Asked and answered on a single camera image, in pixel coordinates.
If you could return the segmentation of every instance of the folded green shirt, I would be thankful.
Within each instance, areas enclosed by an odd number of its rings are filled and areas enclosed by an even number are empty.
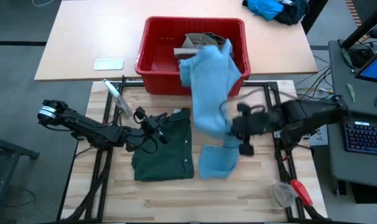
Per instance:
[[[183,108],[178,113],[162,118],[161,124],[162,133],[170,137],[170,141],[162,144],[156,134],[153,138],[157,142],[158,149],[153,141],[147,140],[141,148],[135,150],[132,157],[134,180],[162,181],[193,178],[190,109]]]

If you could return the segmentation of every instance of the gray floor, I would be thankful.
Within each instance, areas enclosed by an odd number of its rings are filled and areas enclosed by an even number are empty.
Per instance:
[[[36,202],[19,208],[0,205],[0,222],[24,223],[56,219],[77,141],[70,133],[47,130],[37,124],[44,99],[66,101],[84,113],[91,82],[34,82],[43,47],[0,46],[0,138],[40,152],[37,161],[22,157],[4,203],[30,200],[21,189],[35,193]]]
[[[34,7],[30,0],[0,1],[0,40],[46,41],[59,4],[60,0],[55,0],[48,6]],[[329,40],[344,39],[355,29],[345,0],[329,0],[307,37],[311,45],[327,45]],[[27,188],[36,194],[36,203],[20,208],[2,208],[0,223],[13,219],[21,223],[55,219],[68,175],[68,164],[73,156],[71,152],[77,142],[68,133],[49,131],[39,126],[36,113],[45,98],[65,100],[79,112],[84,112],[88,101],[90,82],[33,81],[42,52],[42,47],[0,47],[0,138],[41,152],[37,162],[21,159],[6,201],[24,202],[27,196],[20,189]],[[327,51],[313,53],[329,60]],[[319,69],[328,65],[318,58],[316,62]],[[291,79],[298,83],[305,77],[307,75],[257,76],[256,79]],[[317,77],[312,76],[297,88],[309,87]],[[329,88],[325,82],[320,87]],[[316,149],[315,165],[330,218],[377,223],[377,205],[356,205],[350,194],[346,198],[333,196],[327,148]]]

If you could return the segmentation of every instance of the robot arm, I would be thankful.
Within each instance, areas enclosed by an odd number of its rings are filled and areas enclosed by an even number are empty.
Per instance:
[[[123,147],[126,144],[126,150],[132,152],[152,138],[153,134],[158,134],[163,144],[169,142],[169,138],[161,132],[160,120],[165,115],[147,117],[146,112],[139,107],[135,116],[141,120],[140,129],[128,126],[106,126],[81,115],[69,108],[63,101],[45,100],[37,117],[39,124],[45,127],[48,125],[65,126],[72,131],[73,137],[78,139],[79,136],[84,136],[92,146],[98,148]]]
[[[244,143],[240,154],[252,156],[253,147],[249,137],[281,130],[281,149],[292,150],[303,135],[313,132],[325,124],[342,123],[349,117],[343,98],[335,95],[327,100],[291,100],[274,105],[269,111],[252,113],[254,107],[238,104],[242,116],[233,119],[231,133]]]

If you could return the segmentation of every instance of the beige tabletop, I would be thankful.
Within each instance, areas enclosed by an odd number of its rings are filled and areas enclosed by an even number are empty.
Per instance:
[[[278,81],[279,90],[295,95],[294,83]],[[243,95],[257,87],[242,87]],[[94,82],[86,115],[99,122],[103,119],[108,91],[102,82]],[[143,87],[124,88],[123,97],[132,108],[142,106],[148,115],[168,112],[175,108],[191,107],[190,96],[150,95]],[[281,95],[281,100],[288,97]],[[250,105],[266,102],[259,91],[245,102]],[[230,114],[236,114],[236,103],[230,103]],[[126,126],[137,124],[123,120]],[[270,198],[268,190],[279,182],[277,163],[271,134],[251,139],[255,156],[240,156],[236,169],[227,179],[202,180],[198,176],[198,158],[204,144],[220,145],[192,128],[192,157],[194,178],[163,182],[134,181],[131,166],[133,153],[124,148],[115,148],[109,175],[105,202],[104,222],[283,222],[286,214],[283,208]],[[88,148],[81,141],[77,153]],[[306,186],[314,207],[326,216],[324,201],[314,167],[312,153],[308,149],[296,148],[293,158],[298,179]],[[90,188],[95,163],[96,149],[79,155],[73,164],[72,174],[62,210],[62,218],[72,214]]]
[[[244,21],[252,74],[316,73],[302,25],[253,16],[242,0],[62,1],[35,80],[102,80],[134,70],[144,23],[151,16],[234,17]],[[124,68],[94,71],[96,59],[123,58]]]

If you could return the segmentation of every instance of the clear plastic bag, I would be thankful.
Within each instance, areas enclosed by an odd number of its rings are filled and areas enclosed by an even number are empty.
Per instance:
[[[295,198],[298,197],[298,194],[292,188],[290,184],[283,182],[273,184],[269,189],[270,197],[283,208],[291,207]]]

